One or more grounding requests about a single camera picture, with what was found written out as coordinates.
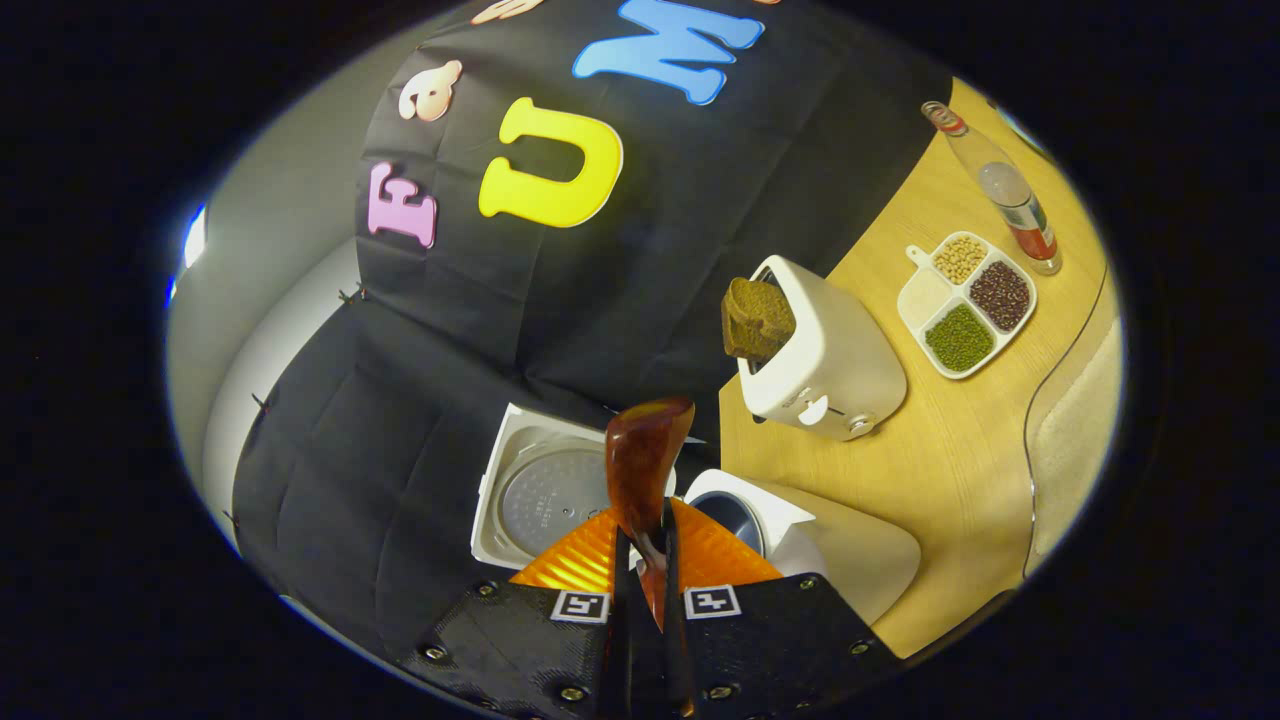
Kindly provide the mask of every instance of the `white toaster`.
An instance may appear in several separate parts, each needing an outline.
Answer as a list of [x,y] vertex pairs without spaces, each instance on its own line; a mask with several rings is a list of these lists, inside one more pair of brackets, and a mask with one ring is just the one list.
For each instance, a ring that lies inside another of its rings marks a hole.
[[768,363],[739,359],[751,414],[847,441],[883,423],[906,397],[906,373],[863,304],[772,255],[751,275],[777,286],[796,329]]

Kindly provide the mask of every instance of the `divided tray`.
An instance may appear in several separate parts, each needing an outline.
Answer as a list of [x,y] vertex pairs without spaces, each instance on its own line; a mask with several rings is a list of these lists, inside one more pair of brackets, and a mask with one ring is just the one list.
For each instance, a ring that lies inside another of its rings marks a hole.
[[[975,240],[982,245],[987,254],[983,256],[982,261],[969,273],[969,277],[964,279],[963,283],[955,284],[946,275],[943,275],[934,266],[934,258],[942,252],[948,242],[959,237],[968,237]],[[906,256],[915,263],[916,270],[911,275],[911,279],[906,281],[902,286],[902,291],[897,296],[897,314],[902,318],[902,323],[906,328],[911,331],[911,336],[915,342],[919,343],[920,350],[929,357],[933,366],[946,378],[959,380],[961,378],[968,378],[969,375],[977,373],[983,365],[991,363],[991,359],[1000,355],[1000,351],[1005,348],[1014,336],[1023,329],[1027,324],[1027,319],[1032,316],[1036,310],[1036,283],[1032,282],[1029,274],[1023,270],[1018,263],[1015,263],[1009,255],[1001,252],[996,246],[987,242],[986,240],[978,237],[972,232],[954,232],[946,237],[933,252],[925,252],[914,245],[906,246]],[[995,263],[1004,263],[1007,265],[1024,283],[1027,283],[1028,295],[1030,296],[1027,304],[1027,311],[1023,313],[1021,319],[1010,331],[1001,331],[991,320],[987,313],[969,297],[969,288],[973,286],[974,281],[982,277],[983,270]],[[940,290],[945,286],[948,292]],[[975,363],[973,366],[955,372],[947,369],[938,356],[934,354],[933,348],[929,347],[925,341],[925,333],[929,332],[936,324],[938,324],[952,309],[966,305],[969,310],[978,318],[983,328],[991,334],[993,340],[993,346],[987,355]]]

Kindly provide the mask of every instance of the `bottle label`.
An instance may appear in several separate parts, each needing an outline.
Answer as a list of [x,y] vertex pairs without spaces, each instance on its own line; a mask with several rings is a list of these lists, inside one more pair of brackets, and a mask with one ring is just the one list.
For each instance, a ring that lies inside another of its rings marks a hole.
[[1048,260],[1057,254],[1057,247],[1053,246],[1053,228],[1048,227],[1048,219],[1034,193],[1027,202],[1016,208],[1005,205],[997,205],[997,208],[1005,217],[1009,229],[1018,238],[1023,252],[1037,260]]

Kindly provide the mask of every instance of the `inner lid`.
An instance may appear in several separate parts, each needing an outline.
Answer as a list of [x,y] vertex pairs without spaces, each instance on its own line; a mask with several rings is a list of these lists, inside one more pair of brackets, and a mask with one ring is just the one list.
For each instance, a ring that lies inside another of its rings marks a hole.
[[502,493],[502,529],[538,557],[609,506],[603,450],[559,450],[521,466]]

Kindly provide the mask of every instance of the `white tray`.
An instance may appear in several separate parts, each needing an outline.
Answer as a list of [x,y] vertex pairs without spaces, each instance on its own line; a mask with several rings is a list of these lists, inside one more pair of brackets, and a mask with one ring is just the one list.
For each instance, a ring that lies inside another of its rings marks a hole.
[[[987,255],[983,256],[982,261],[978,263],[978,266],[974,268],[972,273],[969,273],[969,277],[965,278],[964,283],[955,284],[950,279],[947,279],[946,275],[940,273],[937,268],[933,266],[933,258],[938,254],[938,251],[941,251],[946,246],[946,243],[961,236],[968,236],[972,237],[973,240],[977,240],[979,243],[982,243],[983,247],[987,249]],[[902,324],[905,324],[906,328],[911,331],[911,336],[915,338],[915,342],[920,346],[920,350],[923,350],[924,354],[929,357],[929,361],[933,363],[933,366],[938,370],[938,373],[941,373],[946,378],[951,378],[952,380],[968,378],[969,375],[982,369],[983,365],[991,363],[991,359],[995,357],[996,355],[1000,355],[1000,351],[1004,350],[1005,346],[1014,340],[1014,336],[1016,336],[1019,331],[1023,329],[1023,325],[1027,324],[1027,319],[1032,316],[1033,311],[1036,311],[1036,283],[1032,282],[1032,277],[1027,274],[1027,272],[1023,270],[1018,265],[1018,263],[1014,263],[1014,260],[1009,255],[1005,255],[995,245],[987,242],[986,240],[978,237],[972,232],[961,231],[948,234],[942,242],[938,243],[938,246],[933,250],[933,252],[925,252],[914,245],[908,245],[906,256],[910,258],[913,263],[915,263],[916,270],[915,274],[911,275],[911,279],[906,281],[906,284],[902,286],[902,291],[899,292],[897,295],[897,314],[900,318],[902,318]],[[987,316],[987,313],[983,311],[983,309],[979,307],[975,302],[969,300],[969,286],[972,286],[975,279],[982,277],[983,270],[986,270],[989,265],[997,261],[1005,263],[1005,265],[1009,265],[1011,270],[1018,273],[1018,277],[1023,278],[1023,282],[1027,283],[1028,292],[1030,293],[1030,300],[1027,305],[1027,313],[1023,314],[1023,319],[1018,320],[1018,324],[1014,325],[1014,328],[1009,332],[997,328],[996,324],[992,323],[991,319]],[[951,295],[945,300],[942,300],[937,310],[934,310],[933,314],[929,315],[928,320],[925,320],[920,325],[913,325],[908,320],[908,313],[905,313],[902,307],[905,302],[909,302],[908,288],[911,287],[911,283],[916,279],[916,277],[920,273],[936,274],[946,286],[951,288]],[[991,352],[988,352],[987,356],[979,360],[973,368],[969,368],[963,373],[955,373],[952,370],[946,369],[942,365],[942,363],[938,361],[937,355],[933,354],[933,348],[931,348],[929,345],[924,342],[924,333],[928,332],[931,328],[933,328],[933,325],[936,325],[938,322],[941,322],[942,318],[946,316],[946,314],[950,313],[952,307],[957,307],[960,305],[968,305],[969,309],[973,310],[973,314],[978,316],[983,327],[987,328],[987,332],[992,334],[992,338],[995,340],[995,347],[992,347]]]

